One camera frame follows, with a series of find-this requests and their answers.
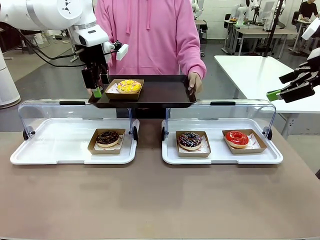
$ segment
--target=donut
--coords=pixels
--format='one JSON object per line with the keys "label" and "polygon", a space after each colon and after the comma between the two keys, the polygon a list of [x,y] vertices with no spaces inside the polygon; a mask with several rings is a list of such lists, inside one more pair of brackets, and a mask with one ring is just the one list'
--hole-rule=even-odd
{"label": "donut", "polygon": [[244,149],[249,143],[248,136],[240,131],[229,131],[226,133],[225,138],[230,146],[236,149]]}
{"label": "donut", "polygon": [[119,133],[116,131],[104,131],[96,137],[97,145],[103,149],[113,147],[118,142]]}
{"label": "donut", "polygon": [[200,148],[202,138],[194,132],[185,132],[178,137],[179,146],[188,151]]}
{"label": "donut", "polygon": [[117,86],[117,90],[122,94],[136,94],[141,88],[141,83],[135,80],[123,80]]}

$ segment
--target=black tray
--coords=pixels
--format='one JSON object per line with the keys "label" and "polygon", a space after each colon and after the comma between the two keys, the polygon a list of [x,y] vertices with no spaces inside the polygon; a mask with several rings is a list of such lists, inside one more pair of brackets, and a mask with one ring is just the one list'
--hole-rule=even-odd
{"label": "black tray", "polygon": [[195,89],[189,90],[185,75],[111,75],[114,79],[143,79],[144,84],[138,100],[111,100],[105,93],[101,98],[93,95],[89,103],[99,109],[124,108],[188,108],[196,102]]}

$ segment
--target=table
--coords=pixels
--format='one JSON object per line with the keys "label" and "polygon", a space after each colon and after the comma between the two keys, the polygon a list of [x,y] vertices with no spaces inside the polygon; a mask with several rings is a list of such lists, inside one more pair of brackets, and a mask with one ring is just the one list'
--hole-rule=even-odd
{"label": "table", "polygon": [[305,21],[305,20],[297,20],[297,22],[301,23],[301,24],[300,24],[300,27],[299,27],[299,30],[298,30],[298,33],[297,33],[297,37],[295,38],[295,42],[294,42],[293,48],[289,48],[289,50],[292,51],[292,52],[296,51],[296,46],[298,44],[298,40],[299,40],[299,36],[300,36],[301,30],[312,23],[312,21]]}
{"label": "table", "polygon": [[[200,26],[207,25],[207,23],[204,20],[199,20],[199,19],[194,20],[194,22],[195,22],[196,29],[198,30],[198,35],[200,38],[201,37],[200,36],[200,31],[201,31]],[[201,57],[205,57],[205,52],[203,50],[200,50],[200,55],[201,55]]]}
{"label": "table", "polygon": [[[242,93],[247,99],[268,100],[267,92],[282,89],[288,84],[282,84],[279,77],[293,72],[293,69],[277,61],[273,57],[262,56],[215,56],[224,72],[236,86],[234,97]],[[273,101],[276,112],[289,114],[282,131],[286,139],[292,132],[299,114],[320,114],[320,94],[298,101],[285,103],[283,100]]]}
{"label": "table", "polygon": [[229,20],[224,20],[224,22],[227,23],[227,31],[224,39],[224,46],[221,48],[221,50],[224,51],[226,54],[231,54],[231,55],[235,54],[237,43],[238,43],[238,39],[234,37],[236,35],[236,29],[240,29],[240,28],[262,29],[263,28],[263,26],[257,26],[254,24],[236,26],[235,22],[229,21]]}
{"label": "table", "polygon": [[[258,39],[267,38],[270,35],[270,32],[264,31],[262,28],[240,28],[240,29],[237,29],[236,32],[237,33],[235,35],[235,39],[238,39],[239,34],[242,34],[242,38],[240,40],[240,49],[238,54],[239,56],[241,55],[244,39],[256,39],[254,43],[254,48],[256,48],[255,46],[257,46]],[[284,41],[283,41],[278,59],[280,59],[284,53],[288,35],[297,35],[297,32],[290,29],[280,29],[280,28],[276,28],[274,31],[273,38],[276,39],[274,46],[276,46],[278,44],[279,39],[281,39],[284,36]]]}
{"label": "table", "polygon": [[320,236],[320,181],[274,130],[280,165],[165,164],[161,121],[141,120],[123,166],[14,166],[0,133],[0,236],[19,239],[297,239]]}

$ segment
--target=yellow frosting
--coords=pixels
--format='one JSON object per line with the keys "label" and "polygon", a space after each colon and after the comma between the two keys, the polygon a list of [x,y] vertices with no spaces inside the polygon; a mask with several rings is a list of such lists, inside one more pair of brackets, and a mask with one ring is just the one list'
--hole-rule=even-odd
{"label": "yellow frosting", "polygon": [[118,90],[125,93],[138,92],[141,87],[141,83],[135,80],[124,80],[118,84]]}

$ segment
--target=hoodie sleeve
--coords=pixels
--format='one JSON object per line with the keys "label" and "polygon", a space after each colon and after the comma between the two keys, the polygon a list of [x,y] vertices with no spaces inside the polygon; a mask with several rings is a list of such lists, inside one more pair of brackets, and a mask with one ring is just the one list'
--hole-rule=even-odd
{"label": "hoodie sleeve", "polygon": [[[114,42],[111,22],[108,10],[112,8],[112,0],[98,0],[95,8],[96,23],[108,34],[109,41]],[[113,65],[112,59],[108,61],[108,66],[111,68]]]}
{"label": "hoodie sleeve", "polygon": [[190,0],[175,0],[177,59],[182,73],[199,74],[204,79],[207,68],[200,59],[200,39]]}

